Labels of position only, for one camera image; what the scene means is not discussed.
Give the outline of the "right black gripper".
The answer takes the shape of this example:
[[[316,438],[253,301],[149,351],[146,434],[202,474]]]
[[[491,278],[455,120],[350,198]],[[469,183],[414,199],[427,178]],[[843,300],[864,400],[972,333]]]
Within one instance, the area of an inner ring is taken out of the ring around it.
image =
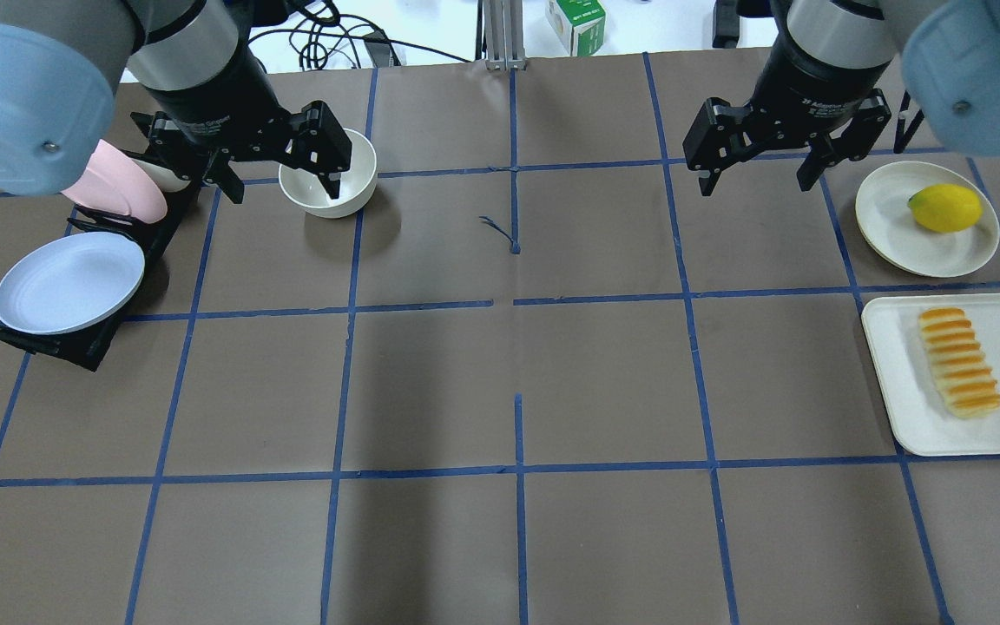
[[[891,119],[884,91],[876,89],[885,64],[849,69],[813,58],[790,39],[775,41],[745,106],[707,98],[683,139],[687,166],[709,197],[720,175],[763,151],[809,142],[798,169],[803,193],[829,167],[866,158]]]

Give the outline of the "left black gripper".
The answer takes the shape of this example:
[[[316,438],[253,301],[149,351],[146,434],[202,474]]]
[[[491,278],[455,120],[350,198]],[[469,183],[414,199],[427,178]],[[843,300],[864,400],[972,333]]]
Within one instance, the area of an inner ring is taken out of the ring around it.
[[[180,181],[215,186],[238,205],[245,182],[231,168],[233,158],[273,160],[316,175],[329,198],[339,198],[342,174],[351,167],[345,128],[326,102],[309,102],[294,114],[281,107],[258,60],[230,60],[197,87],[144,88],[166,112],[149,122],[149,162]]]

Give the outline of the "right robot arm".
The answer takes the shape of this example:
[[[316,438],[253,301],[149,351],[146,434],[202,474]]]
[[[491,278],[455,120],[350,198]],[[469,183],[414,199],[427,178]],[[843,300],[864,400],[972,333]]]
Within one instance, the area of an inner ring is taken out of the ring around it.
[[[901,61],[902,151],[927,124],[955,153],[1000,157],[1000,1],[738,1],[778,29],[753,95],[702,104],[682,147],[710,195],[723,171],[762,153],[806,148],[802,190],[829,168],[866,158],[891,120],[877,84]]]

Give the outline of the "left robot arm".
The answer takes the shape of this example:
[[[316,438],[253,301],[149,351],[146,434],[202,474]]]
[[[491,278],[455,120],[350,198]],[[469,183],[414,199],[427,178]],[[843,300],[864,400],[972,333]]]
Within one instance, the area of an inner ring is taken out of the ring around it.
[[[231,162],[270,160],[337,198],[348,135],[325,102],[280,106],[248,31],[225,1],[0,1],[0,190],[77,182],[128,71],[159,104],[138,124],[176,174],[241,201]]]

